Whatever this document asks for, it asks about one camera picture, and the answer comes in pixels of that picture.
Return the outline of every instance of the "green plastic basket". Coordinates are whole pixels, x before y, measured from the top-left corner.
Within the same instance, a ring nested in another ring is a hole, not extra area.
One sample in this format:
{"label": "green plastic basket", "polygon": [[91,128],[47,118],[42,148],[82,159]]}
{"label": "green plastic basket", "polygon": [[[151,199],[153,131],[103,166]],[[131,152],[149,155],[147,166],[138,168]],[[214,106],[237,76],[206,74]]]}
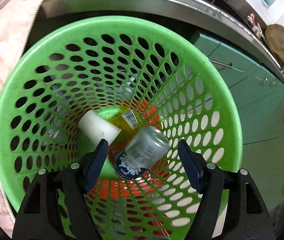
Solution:
{"label": "green plastic basket", "polygon": [[[130,107],[142,124],[162,129],[170,150],[141,178],[110,178],[104,165],[85,198],[104,239],[183,239],[201,196],[178,157],[185,138],[193,151],[237,171],[242,132],[233,98],[218,71],[187,40],[152,22],[96,17],[64,26],[20,59],[0,95],[0,181],[18,210],[39,168],[80,161],[93,150],[77,128],[95,109],[108,118]],[[227,202],[224,193],[221,208]],[[73,236],[59,192],[65,232]]]}

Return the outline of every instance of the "barcode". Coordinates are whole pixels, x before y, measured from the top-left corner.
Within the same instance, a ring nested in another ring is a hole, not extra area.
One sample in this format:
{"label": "barcode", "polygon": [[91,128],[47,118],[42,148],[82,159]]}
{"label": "barcode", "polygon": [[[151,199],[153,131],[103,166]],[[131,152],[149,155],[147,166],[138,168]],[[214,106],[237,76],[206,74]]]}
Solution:
{"label": "barcode", "polygon": [[122,114],[122,116],[132,128],[138,126],[137,118],[135,117],[132,110],[126,111],[125,113]]}

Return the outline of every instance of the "blue can label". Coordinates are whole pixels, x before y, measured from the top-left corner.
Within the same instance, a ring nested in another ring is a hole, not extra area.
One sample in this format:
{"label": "blue can label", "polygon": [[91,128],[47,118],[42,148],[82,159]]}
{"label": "blue can label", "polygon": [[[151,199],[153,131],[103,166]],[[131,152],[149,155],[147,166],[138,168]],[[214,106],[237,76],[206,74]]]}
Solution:
{"label": "blue can label", "polygon": [[117,157],[114,163],[114,169],[117,174],[123,179],[136,179],[140,177],[145,171],[146,168],[140,167],[139,153],[130,150],[126,152],[123,150]]}

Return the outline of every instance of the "wooden cutting board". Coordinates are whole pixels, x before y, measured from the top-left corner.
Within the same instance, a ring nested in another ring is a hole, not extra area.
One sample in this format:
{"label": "wooden cutting board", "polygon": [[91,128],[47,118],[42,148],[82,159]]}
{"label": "wooden cutting board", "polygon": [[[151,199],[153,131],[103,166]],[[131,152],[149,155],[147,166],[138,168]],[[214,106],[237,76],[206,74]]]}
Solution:
{"label": "wooden cutting board", "polygon": [[279,24],[272,24],[266,28],[265,37],[271,49],[284,62],[284,27]]}

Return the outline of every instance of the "kitchen counter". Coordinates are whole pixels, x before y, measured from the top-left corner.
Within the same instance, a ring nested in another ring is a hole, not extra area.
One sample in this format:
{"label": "kitchen counter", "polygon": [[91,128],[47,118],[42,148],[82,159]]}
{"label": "kitchen counter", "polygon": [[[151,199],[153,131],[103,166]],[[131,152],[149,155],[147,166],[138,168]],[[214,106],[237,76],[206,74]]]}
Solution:
{"label": "kitchen counter", "polygon": [[[240,1],[229,0],[225,5],[221,0],[45,0],[37,20],[88,11],[128,11],[169,17],[228,41],[284,83],[277,59],[241,20],[240,15],[237,19],[238,12],[244,14],[242,19],[245,19],[247,12],[254,12],[245,0]],[[232,7],[236,9],[235,13],[228,11]]]}

